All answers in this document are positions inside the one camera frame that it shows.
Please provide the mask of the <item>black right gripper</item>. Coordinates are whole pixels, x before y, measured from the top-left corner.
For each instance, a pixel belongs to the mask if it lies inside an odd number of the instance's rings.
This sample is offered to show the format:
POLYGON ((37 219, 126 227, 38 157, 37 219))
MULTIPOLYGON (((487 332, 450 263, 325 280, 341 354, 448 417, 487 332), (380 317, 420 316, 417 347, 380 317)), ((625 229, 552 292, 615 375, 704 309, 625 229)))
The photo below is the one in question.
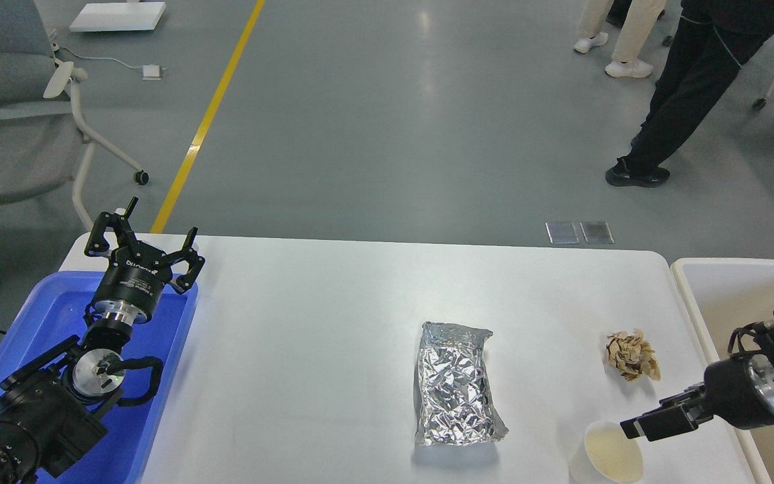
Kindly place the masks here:
POLYGON ((660 407, 620 421, 626 438, 649 442, 696 431, 719 416, 730 425, 750 430, 774 425, 774 365, 758 354, 713 362, 703 383, 661 399, 660 407))

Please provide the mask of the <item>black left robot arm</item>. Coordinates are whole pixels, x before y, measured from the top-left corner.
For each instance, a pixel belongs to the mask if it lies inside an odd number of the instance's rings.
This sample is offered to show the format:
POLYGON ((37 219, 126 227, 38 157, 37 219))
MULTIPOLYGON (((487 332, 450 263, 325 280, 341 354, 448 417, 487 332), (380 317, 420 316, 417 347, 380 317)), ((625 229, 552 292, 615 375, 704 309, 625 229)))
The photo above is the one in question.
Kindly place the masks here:
POLYGON ((177 251, 139 240, 129 223, 137 198, 121 213, 102 212, 84 248, 108 267, 84 309, 86 332, 71 335, 1 382, 0 483, 34 483, 81 460, 102 438, 102 418, 114 407, 147 404, 159 392, 157 356, 124 358, 133 327, 149 322, 162 291, 184 294, 205 264, 192 227, 177 251))

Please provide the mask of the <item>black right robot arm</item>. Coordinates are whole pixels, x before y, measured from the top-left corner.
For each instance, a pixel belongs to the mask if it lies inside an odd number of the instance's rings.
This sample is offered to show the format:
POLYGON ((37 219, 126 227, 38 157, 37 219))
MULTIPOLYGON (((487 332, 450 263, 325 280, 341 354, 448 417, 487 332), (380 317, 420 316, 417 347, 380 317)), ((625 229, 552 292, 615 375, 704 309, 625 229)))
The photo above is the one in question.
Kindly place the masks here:
POLYGON ((728 355, 707 366, 703 382, 621 421, 626 438, 653 442, 695 431, 715 416, 741 430, 774 425, 774 313, 771 321, 735 329, 728 355))

